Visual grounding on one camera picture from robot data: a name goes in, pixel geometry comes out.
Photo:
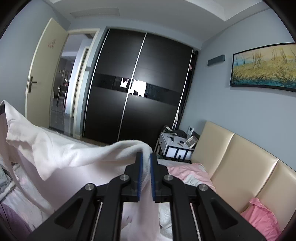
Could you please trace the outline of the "cream white sweatshirt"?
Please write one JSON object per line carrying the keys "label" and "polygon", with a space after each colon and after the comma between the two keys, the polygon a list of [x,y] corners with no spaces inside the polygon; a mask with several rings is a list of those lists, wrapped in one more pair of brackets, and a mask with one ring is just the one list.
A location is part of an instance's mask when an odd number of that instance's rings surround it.
{"label": "cream white sweatshirt", "polygon": [[33,125],[7,101],[1,106],[1,156],[3,161],[18,162],[25,158],[33,164],[42,180],[56,170],[78,168],[70,184],[87,174],[97,184],[109,182],[119,175],[128,163],[134,163],[137,152],[143,153],[142,192],[139,204],[123,209],[121,227],[127,230],[127,240],[167,240],[159,227],[159,206],[150,197],[150,154],[152,149],[142,141],[120,141],[99,147],[84,144]]}

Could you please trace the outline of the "pink cloud-print pillow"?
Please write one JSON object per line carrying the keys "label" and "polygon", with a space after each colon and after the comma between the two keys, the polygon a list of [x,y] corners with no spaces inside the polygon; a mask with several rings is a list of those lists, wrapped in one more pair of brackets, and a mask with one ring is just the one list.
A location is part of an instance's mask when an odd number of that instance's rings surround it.
{"label": "pink cloud-print pillow", "polygon": [[177,165],[168,167],[168,172],[174,177],[179,178],[185,184],[197,187],[200,184],[206,184],[213,191],[216,189],[210,179],[209,174],[206,172],[203,165],[189,164],[189,165]]}

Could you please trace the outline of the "beige padded headboard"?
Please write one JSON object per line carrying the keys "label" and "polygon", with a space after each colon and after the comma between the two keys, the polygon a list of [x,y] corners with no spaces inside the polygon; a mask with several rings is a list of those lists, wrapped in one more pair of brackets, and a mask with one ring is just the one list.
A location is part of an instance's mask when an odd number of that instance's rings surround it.
{"label": "beige padded headboard", "polygon": [[295,213],[295,170],[247,139],[207,121],[191,157],[204,166],[218,195],[238,213],[252,198],[284,230]]}

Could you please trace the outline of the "plain pink pillow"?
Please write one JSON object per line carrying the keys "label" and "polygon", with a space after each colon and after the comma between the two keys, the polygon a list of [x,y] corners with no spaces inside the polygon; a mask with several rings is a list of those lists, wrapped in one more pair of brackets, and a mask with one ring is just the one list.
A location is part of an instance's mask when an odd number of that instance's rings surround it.
{"label": "plain pink pillow", "polygon": [[241,213],[241,216],[256,228],[266,240],[276,240],[281,234],[275,214],[264,206],[258,198],[250,199],[248,208]]}

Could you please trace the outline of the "white black bedside table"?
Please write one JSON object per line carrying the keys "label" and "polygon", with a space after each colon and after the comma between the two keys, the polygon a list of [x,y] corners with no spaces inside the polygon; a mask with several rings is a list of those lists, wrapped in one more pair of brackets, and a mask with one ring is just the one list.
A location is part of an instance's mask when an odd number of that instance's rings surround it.
{"label": "white black bedside table", "polygon": [[191,163],[199,137],[194,131],[188,135],[182,130],[172,130],[169,126],[164,126],[154,152],[161,159]]}

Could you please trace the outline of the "purple fluffy garment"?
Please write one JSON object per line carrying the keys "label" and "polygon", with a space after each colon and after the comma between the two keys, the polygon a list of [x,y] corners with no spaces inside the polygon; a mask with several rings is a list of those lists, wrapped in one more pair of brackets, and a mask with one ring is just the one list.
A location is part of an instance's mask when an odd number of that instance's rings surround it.
{"label": "purple fluffy garment", "polygon": [[27,240],[31,233],[27,223],[9,206],[1,203],[1,217],[17,240]]}

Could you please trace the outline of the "black sliding wardrobe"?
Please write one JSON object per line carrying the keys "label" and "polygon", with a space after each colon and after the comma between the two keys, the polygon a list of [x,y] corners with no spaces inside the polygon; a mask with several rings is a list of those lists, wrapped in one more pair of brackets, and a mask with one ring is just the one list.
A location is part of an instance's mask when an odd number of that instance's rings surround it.
{"label": "black sliding wardrobe", "polygon": [[83,137],[156,145],[182,109],[194,49],[151,33],[108,30],[86,102]]}

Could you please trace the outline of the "beige room door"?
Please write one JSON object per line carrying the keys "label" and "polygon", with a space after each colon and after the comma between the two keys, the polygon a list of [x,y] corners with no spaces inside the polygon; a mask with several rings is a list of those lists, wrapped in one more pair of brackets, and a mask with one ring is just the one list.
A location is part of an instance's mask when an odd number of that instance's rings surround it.
{"label": "beige room door", "polygon": [[53,18],[48,21],[33,54],[26,89],[25,117],[34,125],[50,125],[56,70],[68,32]]}

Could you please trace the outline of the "framed landscape painting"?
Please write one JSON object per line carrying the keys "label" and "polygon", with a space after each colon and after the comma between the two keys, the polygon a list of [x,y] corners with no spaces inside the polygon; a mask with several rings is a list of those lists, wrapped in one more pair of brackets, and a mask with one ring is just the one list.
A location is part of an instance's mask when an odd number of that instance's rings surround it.
{"label": "framed landscape painting", "polygon": [[295,43],[280,43],[233,54],[232,87],[295,92]]}

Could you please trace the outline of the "grey wall lamp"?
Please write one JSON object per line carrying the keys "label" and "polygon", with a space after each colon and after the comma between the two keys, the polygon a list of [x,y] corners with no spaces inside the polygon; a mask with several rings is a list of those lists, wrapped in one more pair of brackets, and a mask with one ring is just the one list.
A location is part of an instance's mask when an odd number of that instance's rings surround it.
{"label": "grey wall lamp", "polygon": [[207,66],[212,66],[212,65],[215,65],[215,64],[219,64],[219,63],[223,63],[225,61],[225,55],[220,55],[220,56],[217,56],[215,58],[212,58],[210,60],[208,60],[207,62]]}

